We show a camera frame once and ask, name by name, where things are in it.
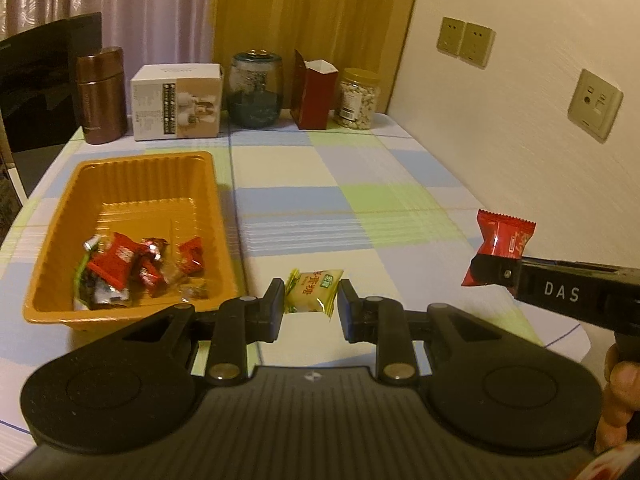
table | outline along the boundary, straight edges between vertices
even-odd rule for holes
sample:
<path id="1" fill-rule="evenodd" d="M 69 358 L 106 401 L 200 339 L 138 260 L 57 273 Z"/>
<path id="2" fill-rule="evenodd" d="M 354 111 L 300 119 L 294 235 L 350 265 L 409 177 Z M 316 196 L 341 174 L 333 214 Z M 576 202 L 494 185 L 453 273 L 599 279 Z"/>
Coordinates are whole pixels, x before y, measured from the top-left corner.
<path id="1" fill-rule="evenodd" d="M 589 340 L 574 320 L 516 304 L 498 286 L 460 287 L 481 243 L 481 204 L 391 118 L 370 131 L 330 123 L 299 131 L 287 114 L 267 130 L 224 124 L 217 139 L 100 146 L 78 131 L 63 148 L 15 220 L 0 249 L 0 470 L 33 441 L 18 405 L 38 366 L 87 341 L 65 326 L 30 325 L 22 301 L 49 221 L 76 165 L 85 160 L 189 150 L 210 152 L 240 288 L 261 296 L 273 277 L 344 269 L 360 296 L 395 298 L 411 310 L 445 302 L 580 360 Z M 369 365 L 374 347 L 349 345 L 337 313 L 284 317 L 280 337 L 254 360 L 269 365 Z M 421 373 L 429 365 L 417 347 Z"/>

brown tumbler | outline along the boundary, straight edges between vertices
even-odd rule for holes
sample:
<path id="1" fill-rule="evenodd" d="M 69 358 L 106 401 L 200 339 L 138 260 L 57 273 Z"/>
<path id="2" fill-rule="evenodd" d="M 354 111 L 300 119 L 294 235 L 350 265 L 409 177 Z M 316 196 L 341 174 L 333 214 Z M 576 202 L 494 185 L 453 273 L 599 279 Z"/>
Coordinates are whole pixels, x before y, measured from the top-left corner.
<path id="1" fill-rule="evenodd" d="M 109 46 L 76 61 L 82 103 L 82 130 L 89 144 L 104 144 L 127 133 L 124 60 L 119 46 Z"/>

glass jar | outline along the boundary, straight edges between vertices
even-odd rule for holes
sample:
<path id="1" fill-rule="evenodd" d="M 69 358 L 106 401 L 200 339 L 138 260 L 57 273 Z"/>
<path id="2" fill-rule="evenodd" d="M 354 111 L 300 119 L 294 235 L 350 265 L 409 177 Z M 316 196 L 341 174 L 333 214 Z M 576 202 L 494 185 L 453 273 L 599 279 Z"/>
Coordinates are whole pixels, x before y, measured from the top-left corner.
<path id="1" fill-rule="evenodd" d="M 236 54 L 229 70 L 226 106 L 233 122 L 264 128 L 282 108 L 282 58 L 265 50 Z"/>
<path id="2" fill-rule="evenodd" d="M 375 72 L 345 68 L 340 79 L 340 99 L 334 120 L 353 130 L 370 130 L 376 111 L 380 78 Z"/>

double wall outlet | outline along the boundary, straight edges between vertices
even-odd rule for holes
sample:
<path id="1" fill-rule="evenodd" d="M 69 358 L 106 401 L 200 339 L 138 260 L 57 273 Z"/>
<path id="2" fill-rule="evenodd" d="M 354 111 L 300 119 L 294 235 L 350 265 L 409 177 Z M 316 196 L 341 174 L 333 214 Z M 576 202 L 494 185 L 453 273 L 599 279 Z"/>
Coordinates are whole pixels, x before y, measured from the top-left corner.
<path id="1" fill-rule="evenodd" d="M 436 47 L 442 52 L 457 56 L 462 44 L 462 35 L 465 32 L 466 23 L 462 20 L 444 17 L 440 26 L 440 35 Z"/>
<path id="2" fill-rule="evenodd" d="M 604 142 L 611 131 L 622 97 L 622 92 L 615 86 L 582 69 L 569 105 L 569 119 L 599 142 Z"/>
<path id="3" fill-rule="evenodd" d="M 460 56 L 466 62 L 486 67 L 495 32 L 488 27 L 444 17 L 436 47 L 441 52 Z"/>

ribbed gray surface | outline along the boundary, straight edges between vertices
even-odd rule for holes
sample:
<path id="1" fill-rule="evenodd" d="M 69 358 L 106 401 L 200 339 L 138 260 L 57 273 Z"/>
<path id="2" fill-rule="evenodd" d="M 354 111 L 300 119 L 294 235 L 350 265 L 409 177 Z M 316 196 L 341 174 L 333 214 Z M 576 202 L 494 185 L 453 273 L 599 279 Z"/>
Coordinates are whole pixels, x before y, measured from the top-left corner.
<path id="1" fill-rule="evenodd" d="M 75 456 L 41 446 L 10 480 L 566 480 L 591 456 L 501 457 L 446 433 L 418 395 L 366 368 L 259 368 L 207 393 L 195 416 L 142 449 Z"/>

